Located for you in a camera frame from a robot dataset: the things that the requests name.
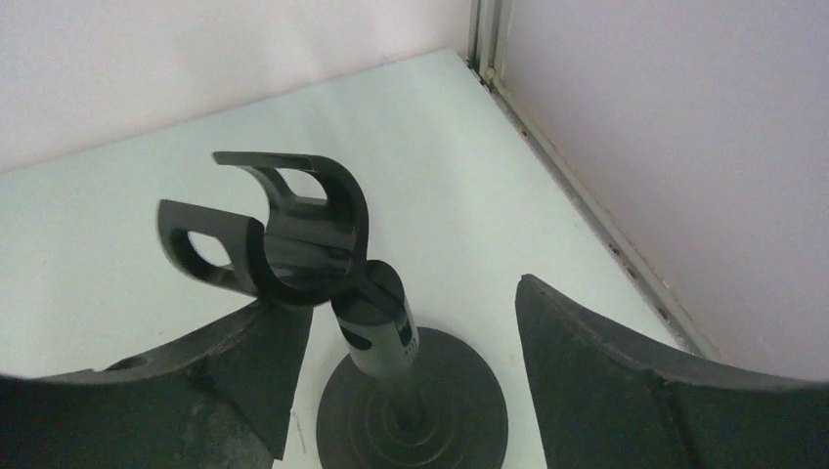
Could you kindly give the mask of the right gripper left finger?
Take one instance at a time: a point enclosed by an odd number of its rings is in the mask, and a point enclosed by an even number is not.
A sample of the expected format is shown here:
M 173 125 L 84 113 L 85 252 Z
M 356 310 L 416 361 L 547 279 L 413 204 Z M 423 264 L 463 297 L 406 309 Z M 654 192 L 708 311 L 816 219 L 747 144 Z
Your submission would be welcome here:
M 253 302 L 102 370 L 1 379 L 5 468 L 269 468 L 311 308 Z

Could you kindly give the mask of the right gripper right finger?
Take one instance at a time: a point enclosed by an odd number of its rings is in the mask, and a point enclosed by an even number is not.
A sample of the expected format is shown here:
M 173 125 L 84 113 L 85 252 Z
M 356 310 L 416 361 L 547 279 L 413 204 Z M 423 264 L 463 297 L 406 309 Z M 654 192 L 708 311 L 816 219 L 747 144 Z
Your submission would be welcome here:
M 702 359 L 526 275 L 515 313 L 550 468 L 824 468 L 828 386 Z

